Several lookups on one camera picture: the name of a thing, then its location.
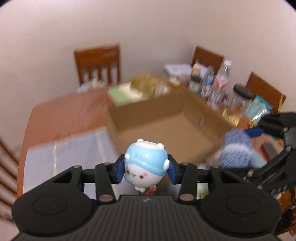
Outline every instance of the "blue hat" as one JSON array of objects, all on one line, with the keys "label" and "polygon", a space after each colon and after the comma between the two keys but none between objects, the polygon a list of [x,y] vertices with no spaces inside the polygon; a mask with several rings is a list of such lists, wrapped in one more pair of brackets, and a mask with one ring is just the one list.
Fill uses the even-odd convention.
[{"label": "blue hat", "polygon": [[227,146],[229,144],[234,144],[234,143],[245,145],[249,149],[253,148],[251,138],[242,129],[232,130],[225,134],[224,146]]},{"label": "blue hat", "polygon": [[127,156],[127,154],[129,158],[128,160],[125,159],[125,164],[137,165],[158,176],[163,176],[166,172],[163,167],[168,158],[168,154],[163,148],[147,148],[137,145],[136,142],[128,147],[125,156]]}]

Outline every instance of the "bottle cap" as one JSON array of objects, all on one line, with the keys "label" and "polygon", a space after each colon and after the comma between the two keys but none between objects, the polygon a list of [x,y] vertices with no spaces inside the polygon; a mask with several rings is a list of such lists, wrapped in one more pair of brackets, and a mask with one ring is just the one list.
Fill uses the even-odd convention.
[{"label": "bottle cap", "polygon": [[227,65],[227,66],[231,66],[231,63],[232,62],[230,60],[228,60],[228,59],[224,60],[224,64]]}]

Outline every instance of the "cardboard box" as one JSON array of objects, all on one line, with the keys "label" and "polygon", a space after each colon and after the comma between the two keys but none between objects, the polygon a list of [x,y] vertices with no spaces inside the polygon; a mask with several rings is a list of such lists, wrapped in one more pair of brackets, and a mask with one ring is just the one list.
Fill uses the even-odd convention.
[{"label": "cardboard box", "polygon": [[219,149],[224,134],[233,128],[189,91],[112,107],[106,113],[106,123],[118,154],[142,138],[163,143],[178,163],[194,164]]}]

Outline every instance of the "clutter on table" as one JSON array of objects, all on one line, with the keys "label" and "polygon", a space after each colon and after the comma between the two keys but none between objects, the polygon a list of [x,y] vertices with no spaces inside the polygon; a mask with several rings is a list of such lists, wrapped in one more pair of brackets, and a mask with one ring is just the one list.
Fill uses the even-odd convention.
[{"label": "clutter on table", "polygon": [[144,192],[146,188],[155,191],[170,166],[163,144],[138,139],[124,155],[124,179],[135,189]]},{"label": "clutter on table", "polygon": [[217,110],[219,108],[219,104],[221,103],[226,88],[228,86],[230,66],[231,61],[226,59],[216,75],[213,89],[207,102],[207,104],[211,106],[214,110]]},{"label": "clutter on table", "polygon": [[[198,76],[200,76],[200,78],[203,78],[208,70],[208,67],[198,62],[194,64],[193,68],[199,69]],[[170,76],[170,82],[174,86],[179,86],[180,82],[188,86],[192,77],[193,68],[189,64],[166,64],[164,66],[164,70]]]},{"label": "clutter on table", "polygon": [[194,64],[191,71],[188,89],[193,93],[199,93],[202,85],[202,78],[200,76],[201,67]]},{"label": "clutter on table", "polygon": [[202,89],[200,93],[200,96],[202,98],[209,97],[213,84],[214,84],[214,67],[209,66],[207,73],[203,77],[203,81],[202,81]]},{"label": "clutter on table", "polygon": [[150,97],[161,96],[169,92],[168,79],[164,74],[140,74],[131,78],[131,88]]},{"label": "clutter on table", "polygon": [[241,117],[249,108],[253,95],[252,91],[248,90],[244,86],[235,84],[232,92],[228,95],[225,102],[225,109],[222,116],[234,126],[237,126]]}]

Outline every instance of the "yellow item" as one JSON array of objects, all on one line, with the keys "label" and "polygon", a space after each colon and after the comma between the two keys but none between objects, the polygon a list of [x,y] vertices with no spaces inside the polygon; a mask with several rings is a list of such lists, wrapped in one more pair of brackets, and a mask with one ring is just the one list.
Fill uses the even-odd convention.
[{"label": "yellow item", "polygon": [[157,85],[167,82],[168,76],[163,74],[140,74],[131,78],[131,88],[155,96]]},{"label": "yellow item", "polygon": [[179,87],[181,85],[181,80],[176,77],[170,77],[169,82],[174,87]]},{"label": "yellow item", "polygon": [[253,120],[249,120],[249,128],[253,128],[256,126],[256,122]]},{"label": "yellow item", "polygon": [[283,105],[283,99],[284,99],[284,95],[281,95],[281,98],[280,98],[280,100],[279,100],[279,111],[278,111],[278,113],[281,112],[281,107],[282,107],[282,105]]},{"label": "yellow item", "polygon": [[225,109],[222,113],[222,116],[229,121],[231,124],[233,124],[235,127],[238,126],[239,121],[240,121],[240,116],[237,114],[229,114],[227,112],[227,109]]},{"label": "yellow item", "polygon": [[198,66],[197,64],[193,65],[193,67],[192,67],[192,71],[199,72],[200,69],[201,69],[200,66]]}]

